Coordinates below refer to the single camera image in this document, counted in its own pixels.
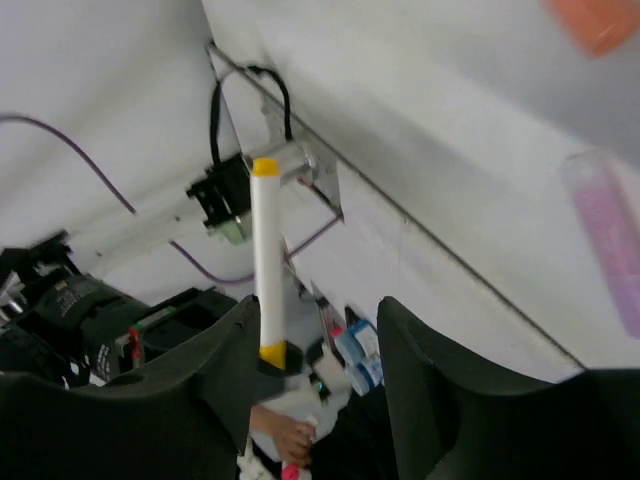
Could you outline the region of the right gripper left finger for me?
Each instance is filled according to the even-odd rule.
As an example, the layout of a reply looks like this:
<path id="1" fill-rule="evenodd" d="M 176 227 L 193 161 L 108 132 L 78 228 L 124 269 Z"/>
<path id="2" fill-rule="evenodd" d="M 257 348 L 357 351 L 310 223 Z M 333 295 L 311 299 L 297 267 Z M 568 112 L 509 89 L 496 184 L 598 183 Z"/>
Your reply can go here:
<path id="1" fill-rule="evenodd" d="M 260 306 L 102 387 L 1 375 L 4 479 L 232 479 L 254 399 Z"/>

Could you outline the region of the pink lilac highlighter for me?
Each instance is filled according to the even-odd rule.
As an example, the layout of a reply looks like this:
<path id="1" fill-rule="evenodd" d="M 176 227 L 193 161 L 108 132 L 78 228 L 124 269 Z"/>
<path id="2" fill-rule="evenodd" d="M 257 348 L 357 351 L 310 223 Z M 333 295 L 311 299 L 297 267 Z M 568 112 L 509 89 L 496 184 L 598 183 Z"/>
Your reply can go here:
<path id="1" fill-rule="evenodd" d="M 626 333 L 639 336 L 639 229 L 606 155 L 587 151 L 562 166 L 565 186 Z"/>

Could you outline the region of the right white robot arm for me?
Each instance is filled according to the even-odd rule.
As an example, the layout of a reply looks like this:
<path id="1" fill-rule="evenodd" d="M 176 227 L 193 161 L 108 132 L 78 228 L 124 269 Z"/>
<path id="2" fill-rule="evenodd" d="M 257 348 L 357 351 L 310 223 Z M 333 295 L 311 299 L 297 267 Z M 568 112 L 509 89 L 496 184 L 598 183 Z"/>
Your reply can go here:
<path id="1" fill-rule="evenodd" d="M 81 274 L 64 234 L 8 248 L 25 282 L 1 331 L 5 479 L 232 479 L 249 434 L 266 305 L 189 289 L 150 307 Z M 393 444 L 338 423 L 315 461 L 401 479 L 635 479 L 639 373 L 586 370 L 553 384 L 476 354 L 396 298 L 377 333 Z"/>

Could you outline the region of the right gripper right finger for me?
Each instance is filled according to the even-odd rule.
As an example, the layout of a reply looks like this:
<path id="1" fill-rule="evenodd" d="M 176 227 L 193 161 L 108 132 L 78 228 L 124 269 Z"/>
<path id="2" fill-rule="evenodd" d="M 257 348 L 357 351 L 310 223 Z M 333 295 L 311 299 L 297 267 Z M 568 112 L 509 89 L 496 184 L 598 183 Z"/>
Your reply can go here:
<path id="1" fill-rule="evenodd" d="M 495 364 L 392 297 L 377 330 L 403 479 L 635 479 L 639 373 L 548 383 Z"/>

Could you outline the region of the white yellow marker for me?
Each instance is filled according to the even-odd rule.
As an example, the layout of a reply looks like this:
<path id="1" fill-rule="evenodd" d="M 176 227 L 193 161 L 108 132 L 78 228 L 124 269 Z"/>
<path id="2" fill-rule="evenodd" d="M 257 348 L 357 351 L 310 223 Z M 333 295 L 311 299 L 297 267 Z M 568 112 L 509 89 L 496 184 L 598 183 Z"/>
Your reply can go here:
<path id="1" fill-rule="evenodd" d="M 260 356 L 286 368 L 283 248 L 280 229 L 280 169 L 276 159 L 261 157 L 251 172 L 254 283 L 260 302 Z"/>

